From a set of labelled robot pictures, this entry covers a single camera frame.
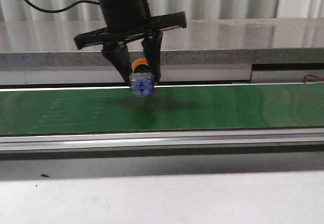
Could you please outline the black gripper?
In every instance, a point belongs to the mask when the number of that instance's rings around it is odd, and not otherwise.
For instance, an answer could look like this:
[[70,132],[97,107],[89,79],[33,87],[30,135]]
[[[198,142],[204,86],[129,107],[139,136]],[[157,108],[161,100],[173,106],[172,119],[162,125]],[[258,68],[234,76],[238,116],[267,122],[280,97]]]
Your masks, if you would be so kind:
[[185,12],[152,16],[147,0],[98,0],[106,27],[77,35],[76,47],[103,44],[101,53],[119,72],[127,86],[132,73],[127,43],[143,38],[141,45],[154,84],[161,78],[160,50],[163,31],[186,28]]

